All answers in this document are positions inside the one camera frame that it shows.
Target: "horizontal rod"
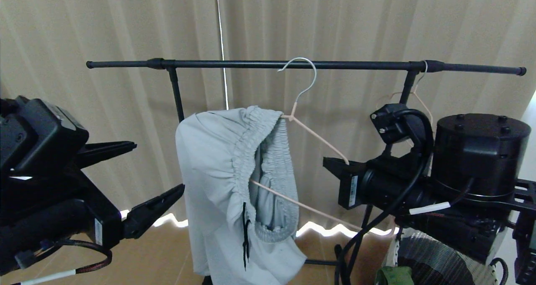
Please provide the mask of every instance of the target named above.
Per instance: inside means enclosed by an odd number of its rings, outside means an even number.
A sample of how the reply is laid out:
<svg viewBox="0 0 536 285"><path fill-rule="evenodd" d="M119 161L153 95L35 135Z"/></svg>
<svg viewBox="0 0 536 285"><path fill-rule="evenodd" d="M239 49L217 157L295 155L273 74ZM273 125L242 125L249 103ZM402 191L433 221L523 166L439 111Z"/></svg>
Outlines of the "horizontal rod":
<svg viewBox="0 0 536 285"><path fill-rule="evenodd" d="M88 61L88 68L103 67L149 67L153 69L168 68L263 68L280 69L285 60L165 60L153 58L150 60L123 60L109 62ZM413 70L423 73L425 62L372 62L372 61L316 61L317 69L347 69L347 70ZM448 64L436 60L427 60L428 72L438 71L469 71L473 73L506 73L524 75L525 67L498 67L487 65ZM311 69L307 62L293 62L287 68Z"/></svg>

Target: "cylindrical motor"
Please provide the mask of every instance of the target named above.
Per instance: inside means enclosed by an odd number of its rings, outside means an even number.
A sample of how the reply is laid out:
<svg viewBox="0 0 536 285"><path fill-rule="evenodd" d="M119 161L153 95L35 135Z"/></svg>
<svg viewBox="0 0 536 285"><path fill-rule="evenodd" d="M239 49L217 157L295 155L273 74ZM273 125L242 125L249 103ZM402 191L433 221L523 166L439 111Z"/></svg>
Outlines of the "cylindrical motor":
<svg viewBox="0 0 536 285"><path fill-rule="evenodd" d="M473 178L468 199L510 199L530 127L492 114L458 114L437 122L431 182L448 197Z"/></svg>

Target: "white wall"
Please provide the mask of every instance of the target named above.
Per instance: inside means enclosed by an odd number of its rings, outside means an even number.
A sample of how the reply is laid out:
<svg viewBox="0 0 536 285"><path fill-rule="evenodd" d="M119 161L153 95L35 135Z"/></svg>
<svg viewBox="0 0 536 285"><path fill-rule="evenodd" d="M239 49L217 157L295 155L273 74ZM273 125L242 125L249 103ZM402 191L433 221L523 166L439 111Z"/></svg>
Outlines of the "white wall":
<svg viewBox="0 0 536 285"><path fill-rule="evenodd" d="M522 120L530 125L532 128L531 136L528 140L527 150L525 152L525 158L523 159L523 165L519 171L519 178L536 181L536 93L532 96L531 102L528 104L528 108L523 114ZM517 219L517 213L512 217L515 221ZM501 248L497 252L497 256L503 258L508 263L508 270L510 276L508 278L507 285L515 284L515 273L513 270L513 263L517 257L515 251L515 240L512 239L512 230L508 230L508 234L504 239Z"/></svg>

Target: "beige curtain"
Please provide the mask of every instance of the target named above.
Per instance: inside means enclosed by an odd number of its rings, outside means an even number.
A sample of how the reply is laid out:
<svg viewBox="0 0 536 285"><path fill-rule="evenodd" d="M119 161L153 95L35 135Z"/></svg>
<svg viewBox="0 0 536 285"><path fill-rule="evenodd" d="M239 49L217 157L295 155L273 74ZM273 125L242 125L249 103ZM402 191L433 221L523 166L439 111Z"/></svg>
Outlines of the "beige curtain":
<svg viewBox="0 0 536 285"><path fill-rule="evenodd" d="M91 142L138 148L88 168L119 209L180 183L175 104L167 73L93 69L86 60L442 60L525 66L524 77L431 73L419 96L434 119L459 112L520 118L536 83L534 0L1 0L2 97L46 98L90 130ZM178 70L186 116L225 109L221 70ZM231 108L288 112L310 70L226 70ZM396 71L320 70L297 116L354 161L383 144L368 121L377 99L399 91ZM410 107L423 109L413 98ZM295 124L289 139L300 200L360 223L362 209L337 205L338 181L322 167L335 156ZM408 147L395 148L402 154ZM185 218L183 201L174 209ZM302 221L330 222L302 211Z"/></svg>
<svg viewBox="0 0 536 285"><path fill-rule="evenodd" d="M524 77L426 75L418 94L435 121L468 112L521 118L536 87L534 0L220 0L220 10L226 60L429 59L528 68ZM230 70L227 75L232 107L289 112L312 71ZM320 70L296 115L350 159L366 161L383 148L368 115L378 98L401 90L404 77L396 71ZM409 105L423 110L414 98ZM338 180L322 167L323 156L336 154L292 123L289 143L300 200L359 223L362 207L340 208ZM395 153L408 148L399 144ZM331 224L307 211L300 214L302 221Z"/></svg>
<svg viewBox="0 0 536 285"><path fill-rule="evenodd" d="M153 69L87 69L87 60L220 60L215 0L1 0L2 97L67 109L90 142L131 140L131 153L87 168L119 209L180 184L177 111L169 76ZM182 70L186 115L222 109L222 71ZM186 218L183 201L173 209Z"/></svg>

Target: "white cable sleeve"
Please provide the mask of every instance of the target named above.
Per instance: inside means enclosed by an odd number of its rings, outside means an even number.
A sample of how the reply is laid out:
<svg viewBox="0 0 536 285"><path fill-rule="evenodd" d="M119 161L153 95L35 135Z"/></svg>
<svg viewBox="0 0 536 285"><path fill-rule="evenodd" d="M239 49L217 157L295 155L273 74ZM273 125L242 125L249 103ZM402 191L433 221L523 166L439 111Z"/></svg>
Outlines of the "white cable sleeve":
<svg viewBox="0 0 536 285"><path fill-rule="evenodd" d="M75 275L75 274L76 274L76 269L67 270L65 272L47 275L46 277L39 277L37 279L24 281L24 282L21 282L21 285L39 284L39 283L43 283L43 282L48 282L48 281L52 281L52 280L61 279L62 277L68 277L70 275Z"/></svg>
<svg viewBox="0 0 536 285"><path fill-rule="evenodd" d="M441 202L435 205L427 205L425 207L410 209L410 214L417 215L417 214L423 214L425 212L437 211L437 210L448 209L448 208L450 208L450 203Z"/></svg>

